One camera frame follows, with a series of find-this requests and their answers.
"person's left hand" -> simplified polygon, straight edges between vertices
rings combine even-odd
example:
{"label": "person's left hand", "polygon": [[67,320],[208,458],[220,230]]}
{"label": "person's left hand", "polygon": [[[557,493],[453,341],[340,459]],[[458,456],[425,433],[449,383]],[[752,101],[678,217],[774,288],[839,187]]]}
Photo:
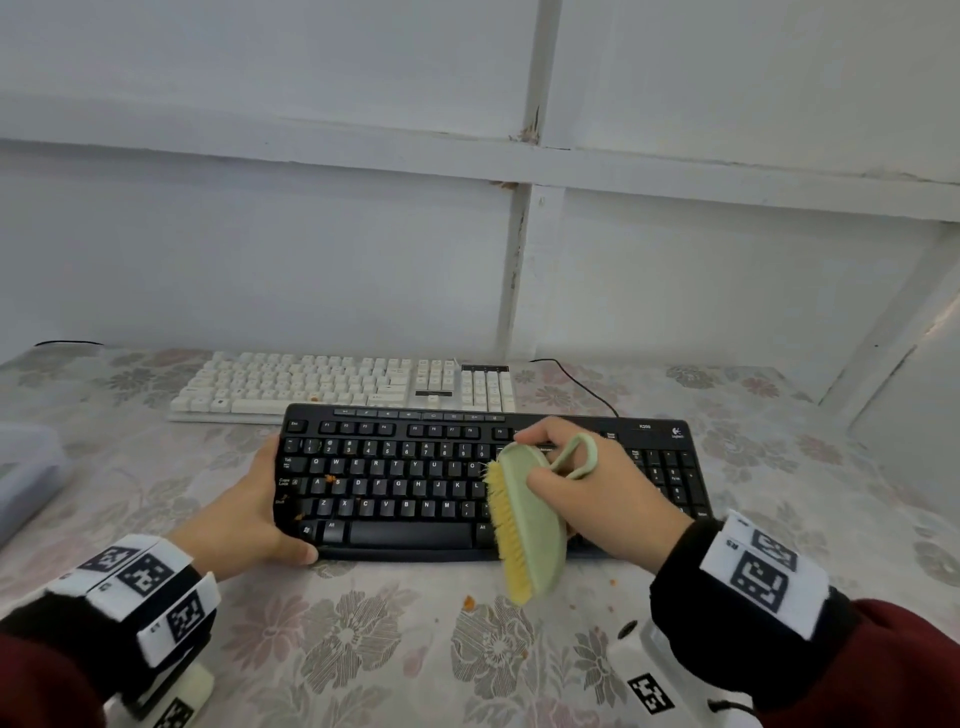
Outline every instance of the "person's left hand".
{"label": "person's left hand", "polygon": [[314,546],[274,525],[278,442],[276,435],[268,438],[246,475],[167,536],[193,556],[193,567],[200,574],[213,571],[217,581],[223,581],[267,561],[307,566],[317,560]]}

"tablecloth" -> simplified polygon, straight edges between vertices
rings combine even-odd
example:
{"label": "tablecloth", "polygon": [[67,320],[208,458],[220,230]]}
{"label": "tablecloth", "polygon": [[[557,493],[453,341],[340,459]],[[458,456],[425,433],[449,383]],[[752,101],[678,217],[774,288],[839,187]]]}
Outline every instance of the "tablecloth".
{"label": "tablecloth", "polygon": [[[0,604],[131,532],[162,534],[247,468],[274,430],[174,424],[208,358],[188,350],[35,348],[0,367],[0,420],[55,428],[64,491],[0,550]],[[776,370],[567,367],[621,415],[687,420],[710,500],[816,559],[851,597],[901,604],[960,638],[960,532]],[[513,366],[521,411],[607,414],[551,362]],[[520,609],[496,564],[320,563],[221,585],[199,726],[626,728],[644,725],[607,650],[650,576],[571,563]]]}

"hand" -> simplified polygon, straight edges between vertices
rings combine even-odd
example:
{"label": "hand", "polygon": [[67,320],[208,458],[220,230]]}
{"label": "hand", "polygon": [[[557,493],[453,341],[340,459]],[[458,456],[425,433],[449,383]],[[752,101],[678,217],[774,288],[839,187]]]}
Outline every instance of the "hand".
{"label": "hand", "polygon": [[317,560],[314,546],[274,525],[278,442],[275,435],[268,438],[246,475],[167,536],[193,556],[193,566],[201,574],[213,571],[217,581],[223,581],[266,561],[307,566]]}
{"label": "hand", "polygon": [[[551,442],[554,457],[578,432],[588,432],[559,417],[548,417],[518,432],[525,445]],[[629,455],[614,440],[588,432],[597,444],[597,467],[580,480],[567,480],[548,468],[534,468],[527,486],[577,532],[611,556],[657,573],[670,551],[693,523],[687,514],[660,494]],[[584,464],[577,448],[573,468]]]}

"white keyboard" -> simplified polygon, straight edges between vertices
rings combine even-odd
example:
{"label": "white keyboard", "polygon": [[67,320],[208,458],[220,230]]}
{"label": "white keyboard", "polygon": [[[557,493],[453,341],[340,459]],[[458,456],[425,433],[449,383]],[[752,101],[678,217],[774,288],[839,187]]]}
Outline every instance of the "white keyboard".
{"label": "white keyboard", "polygon": [[279,425],[294,402],[516,412],[505,365],[455,359],[216,352],[170,402],[174,422]]}

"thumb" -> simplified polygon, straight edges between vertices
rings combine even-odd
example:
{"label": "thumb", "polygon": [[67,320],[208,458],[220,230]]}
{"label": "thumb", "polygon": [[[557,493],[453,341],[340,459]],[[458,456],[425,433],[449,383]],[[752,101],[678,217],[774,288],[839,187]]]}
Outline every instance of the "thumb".
{"label": "thumb", "polygon": [[320,558],[317,548],[308,544],[306,541],[280,534],[279,541],[276,542],[274,552],[271,554],[272,561],[278,561],[280,564],[287,564],[292,567],[306,567],[313,564]]}
{"label": "thumb", "polygon": [[549,468],[534,468],[527,474],[527,487],[568,523],[577,521],[583,502],[582,484],[557,475]]}

